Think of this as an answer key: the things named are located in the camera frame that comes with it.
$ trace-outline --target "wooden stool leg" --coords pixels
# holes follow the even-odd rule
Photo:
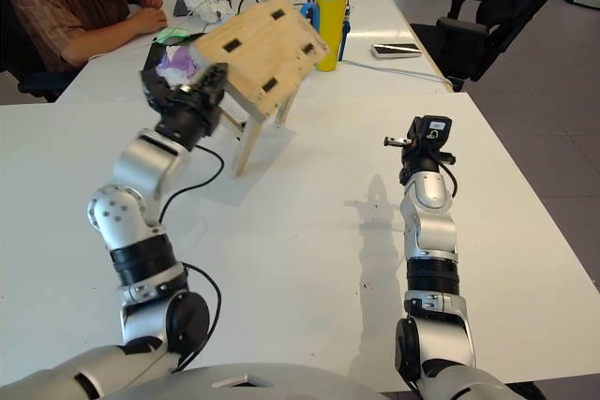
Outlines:
[[[292,107],[293,104],[293,100],[296,98],[296,93],[293,93],[291,96],[288,97],[288,99],[283,102],[283,105],[281,105],[279,107],[279,109],[277,110],[277,116],[275,117],[275,123],[278,126],[284,126],[285,125],[285,121],[288,118],[288,112],[290,112],[290,108]]]
[[[244,132],[240,138],[240,146],[233,159],[232,173],[234,177],[239,176],[244,170],[250,152],[252,152],[252,148],[254,147],[254,143],[261,132],[261,127],[262,125],[252,119],[252,117],[248,118],[246,126],[244,127]]]

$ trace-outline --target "person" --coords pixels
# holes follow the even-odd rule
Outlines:
[[[11,0],[49,72],[73,72],[98,54],[167,26],[162,0]],[[128,18],[128,3],[140,11]]]

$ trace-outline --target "desk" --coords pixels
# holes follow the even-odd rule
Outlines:
[[[237,10],[240,0],[232,0]],[[436,74],[438,69],[428,56],[402,60],[376,61],[370,54],[370,45],[381,42],[415,40],[393,0],[351,0],[352,31],[346,44],[345,57],[349,60],[380,67],[396,67],[412,71]],[[181,23],[182,18],[173,17],[175,0],[164,0],[164,11],[170,25]],[[204,22],[190,19],[183,25],[190,32],[199,32]],[[111,102],[115,100],[143,101],[138,72],[148,54],[154,35],[137,37],[126,46],[88,63],[82,73],[61,95],[59,102]],[[377,95],[390,91],[399,94],[445,93],[449,88],[440,81],[422,80],[415,77],[385,74],[358,67],[342,66],[334,73],[311,74],[308,85],[313,91],[323,90],[338,96]]]
[[[225,171],[173,203],[177,257],[223,292],[196,365],[302,363],[407,389],[393,364],[407,288],[399,153],[383,137],[417,114],[454,119],[452,214],[478,366],[506,382],[600,371],[600,296],[466,94],[307,96],[287,128],[264,127],[242,177]],[[0,383],[120,341],[117,276],[85,209],[157,118],[142,102],[0,108]],[[223,126],[202,144],[230,161]],[[216,168],[194,153],[178,187]]]

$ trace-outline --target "yellow bottle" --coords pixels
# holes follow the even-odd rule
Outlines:
[[[316,4],[305,4],[302,14],[312,12],[312,23],[329,46],[329,54],[317,65],[328,72],[338,66],[339,44],[341,43],[347,0],[316,0]]]

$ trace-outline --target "phone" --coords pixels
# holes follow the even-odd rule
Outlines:
[[[375,58],[412,58],[421,56],[416,44],[373,44],[371,53]]]

